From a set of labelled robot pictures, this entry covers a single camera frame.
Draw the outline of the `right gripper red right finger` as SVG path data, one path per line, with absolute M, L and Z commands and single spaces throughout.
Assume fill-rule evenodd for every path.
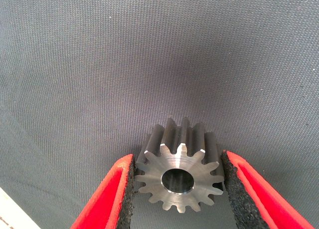
M 312 229 L 313 226 L 244 158 L 224 150 L 225 188 L 239 229 Z

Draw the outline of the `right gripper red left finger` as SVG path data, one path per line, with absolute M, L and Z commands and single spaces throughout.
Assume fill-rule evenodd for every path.
M 134 208 L 134 172 L 134 155 L 117 160 L 71 228 L 129 229 Z

